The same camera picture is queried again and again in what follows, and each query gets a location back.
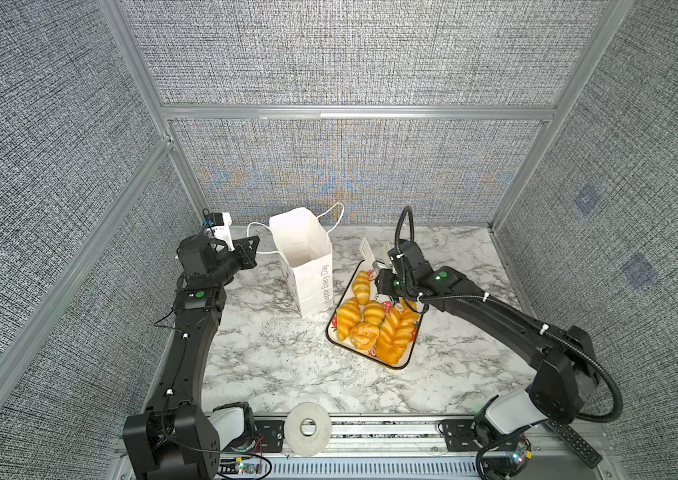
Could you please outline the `small croissant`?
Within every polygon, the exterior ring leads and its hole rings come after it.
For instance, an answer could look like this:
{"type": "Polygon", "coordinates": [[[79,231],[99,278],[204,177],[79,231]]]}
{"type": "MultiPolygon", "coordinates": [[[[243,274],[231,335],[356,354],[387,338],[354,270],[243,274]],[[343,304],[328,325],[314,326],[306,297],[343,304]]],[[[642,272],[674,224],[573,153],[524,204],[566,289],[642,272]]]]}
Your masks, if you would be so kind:
{"type": "Polygon", "coordinates": [[[369,301],[363,308],[363,321],[366,323],[380,326],[385,317],[384,307],[376,301],[369,301]]]}

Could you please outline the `white paper gift bag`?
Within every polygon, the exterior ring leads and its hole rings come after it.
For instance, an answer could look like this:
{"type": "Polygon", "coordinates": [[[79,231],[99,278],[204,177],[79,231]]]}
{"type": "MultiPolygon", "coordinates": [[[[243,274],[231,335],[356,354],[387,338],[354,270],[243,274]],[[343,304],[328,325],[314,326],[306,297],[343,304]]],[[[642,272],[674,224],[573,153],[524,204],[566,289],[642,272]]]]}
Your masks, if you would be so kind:
{"type": "Polygon", "coordinates": [[[340,224],[345,206],[336,202],[326,211],[315,215],[299,207],[269,218],[268,224],[250,222],[265,227],[271,234],[275,249],[263,252],[276,255],[288,291],[302,318],[320,313],[334,304],[333,246],[330,233],[340,224]]]}

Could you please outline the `round bun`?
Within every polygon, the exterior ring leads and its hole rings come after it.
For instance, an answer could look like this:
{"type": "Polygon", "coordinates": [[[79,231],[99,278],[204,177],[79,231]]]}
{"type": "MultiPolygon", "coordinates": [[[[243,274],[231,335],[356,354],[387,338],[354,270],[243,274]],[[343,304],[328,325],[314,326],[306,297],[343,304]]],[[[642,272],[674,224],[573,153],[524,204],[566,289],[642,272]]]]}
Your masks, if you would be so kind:
{"type": "Polygon", "coordinates": [[[349,339],[357,350],[367,351],[376,345],[379,334],[380,329],[377,325],[360,322],[350,330],[349,339]]]}

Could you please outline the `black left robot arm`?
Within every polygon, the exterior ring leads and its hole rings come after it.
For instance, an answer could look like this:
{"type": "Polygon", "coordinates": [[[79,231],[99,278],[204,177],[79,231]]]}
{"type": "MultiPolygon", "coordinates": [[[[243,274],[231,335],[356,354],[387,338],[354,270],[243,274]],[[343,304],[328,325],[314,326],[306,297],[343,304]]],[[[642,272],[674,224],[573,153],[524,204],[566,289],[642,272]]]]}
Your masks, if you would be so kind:
{"type": "Polygon", "coordinates": [[[203,233],[179,243],[183,271],[171,310],[171,345],[144,411],[128,417],[122,431],[137,478],[211,479],[225,448],[252,440],[255,425],[247,403],[228,404],[207,416],[201,397],[225,287],[239,271],[256,267],[258,245],[256,236],[226,244],[203,233]]]}

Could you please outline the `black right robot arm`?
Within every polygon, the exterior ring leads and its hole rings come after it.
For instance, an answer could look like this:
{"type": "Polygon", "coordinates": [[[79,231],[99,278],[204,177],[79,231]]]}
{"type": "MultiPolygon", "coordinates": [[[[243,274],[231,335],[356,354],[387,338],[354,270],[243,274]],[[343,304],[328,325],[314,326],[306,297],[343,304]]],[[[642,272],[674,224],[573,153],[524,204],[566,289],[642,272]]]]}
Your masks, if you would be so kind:
{"type": "Polygon", "coordinates": [[[478,444],[488,449],[521,436],[548,420],[611,423],[619,419],[624,399],[616,380],[597,361],[590,335],[572,326],[562,329],[538,320],[481,289],[462,272],[434,269],[413,236],[411,207],[397,221],[390,267],[375,281],[382,294],[417,313],[434,308],[463,319],[520,356],[535,375],[531,383],[488,401],[473,420],[478,444]]]}

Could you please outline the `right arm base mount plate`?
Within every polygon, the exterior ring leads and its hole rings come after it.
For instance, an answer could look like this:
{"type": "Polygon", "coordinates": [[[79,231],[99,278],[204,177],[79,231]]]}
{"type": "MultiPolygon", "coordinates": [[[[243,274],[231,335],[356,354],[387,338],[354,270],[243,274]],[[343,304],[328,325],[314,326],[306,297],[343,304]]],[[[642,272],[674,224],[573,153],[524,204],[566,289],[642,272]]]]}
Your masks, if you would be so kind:
{"type": "MultiPolygon", "coordinates": [[[[438,422],[437,429],[443,436],[449,452],[477,453],[482,444],[473,431],[473,418],[443,419],[438,422]]],[[[530,450],[530,441],[523,436],[505,440],[492,449],[492,452],[503,452],[507,455],[526,457],[530,450]]]]}

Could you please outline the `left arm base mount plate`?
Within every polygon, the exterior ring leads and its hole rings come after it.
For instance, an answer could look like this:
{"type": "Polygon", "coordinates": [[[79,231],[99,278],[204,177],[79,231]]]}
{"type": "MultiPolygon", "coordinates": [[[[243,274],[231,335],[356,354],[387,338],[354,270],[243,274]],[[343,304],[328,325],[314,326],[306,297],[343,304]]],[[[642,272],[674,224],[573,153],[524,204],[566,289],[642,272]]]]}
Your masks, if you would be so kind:
{"type": "Polygon", "coordinates": [[[283,419],[255,418],[253,424],[246,424],[243,433],[232,440],[224,449],[230,453],[280,453],[285,434],[283,419]]]}

